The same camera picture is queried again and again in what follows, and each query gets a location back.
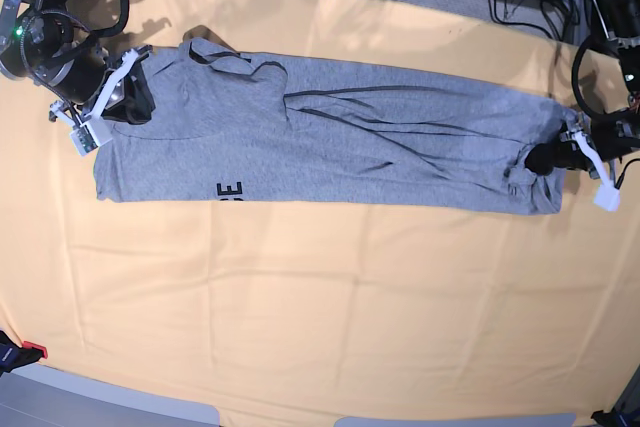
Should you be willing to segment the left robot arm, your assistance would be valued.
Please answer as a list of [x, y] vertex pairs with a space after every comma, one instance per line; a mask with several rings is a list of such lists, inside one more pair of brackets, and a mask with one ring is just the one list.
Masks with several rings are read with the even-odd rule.
[[[571, 88], [586, 127], [565, 123], [557, 136], [536, 145], [525, 159], [531, 172], [546, 176], [556, 169], [596, 173], [596, 162], [578, 145], [583, 136], [599, 160], [607, 164], [639, 150], [639, 0], [590, 0], [591, 27], [579, 45], [571, 66]], [[613, 112], [593, 109], [579, 82], [582, 61], [589, 50], [612, 55], [628, 91], [628, 106]]]

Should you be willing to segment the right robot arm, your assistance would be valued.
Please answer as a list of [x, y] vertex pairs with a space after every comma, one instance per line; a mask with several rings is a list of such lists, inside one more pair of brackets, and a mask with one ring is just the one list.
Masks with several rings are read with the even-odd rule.
[[118, 0], [114, 25], [91, 28], [72, 14], [69, 0], [3, 0], [1, 5], [1, 72], [11, 80], [31, 79], [57, 101], [49, 119], [78, 128], [89, 116], [142, 125], [155, 108], [146, 87], [142, 61], [151, 49], [136, 49], [131, 70], [116, 81], [104, 108], [98, 97], [124, 57], [109, 53], [101, 42], [121, 34], [128, 22], [130, 0]]

